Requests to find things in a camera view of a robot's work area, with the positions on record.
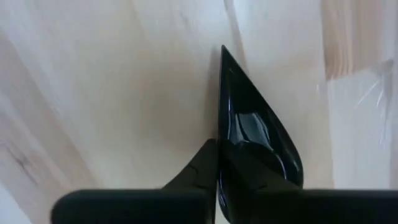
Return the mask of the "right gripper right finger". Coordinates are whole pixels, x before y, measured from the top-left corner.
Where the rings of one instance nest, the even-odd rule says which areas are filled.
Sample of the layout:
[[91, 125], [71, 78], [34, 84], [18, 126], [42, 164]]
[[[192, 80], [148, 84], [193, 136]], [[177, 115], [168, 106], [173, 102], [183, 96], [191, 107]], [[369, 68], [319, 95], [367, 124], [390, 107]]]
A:
[[398, 224], [398, 190], [303, 189], [252, 154], [220, 147], [220, 192], [231, 224]]

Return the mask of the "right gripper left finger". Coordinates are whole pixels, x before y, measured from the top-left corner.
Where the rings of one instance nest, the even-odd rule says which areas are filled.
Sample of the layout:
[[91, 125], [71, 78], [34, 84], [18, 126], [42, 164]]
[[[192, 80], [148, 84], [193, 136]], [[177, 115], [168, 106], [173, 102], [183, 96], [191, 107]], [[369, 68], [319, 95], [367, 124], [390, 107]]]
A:
[[51, 224], [214, 224], [218, 144], [209, 139], [160, 189], [85, 189], [61, 197]]

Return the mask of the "black teardrop mini plate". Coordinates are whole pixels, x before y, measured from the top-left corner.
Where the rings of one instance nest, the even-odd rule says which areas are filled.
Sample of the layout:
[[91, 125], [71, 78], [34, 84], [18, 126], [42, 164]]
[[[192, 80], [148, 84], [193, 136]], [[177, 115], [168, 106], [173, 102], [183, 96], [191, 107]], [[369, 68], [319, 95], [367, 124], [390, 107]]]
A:
[[298, 150], [225, 45], [220, 57], [218, 142], [218, 201], [230, 224], [249, 221], [252, 195], [268, 186], [266, 173], [302, 188], [303, 165]]

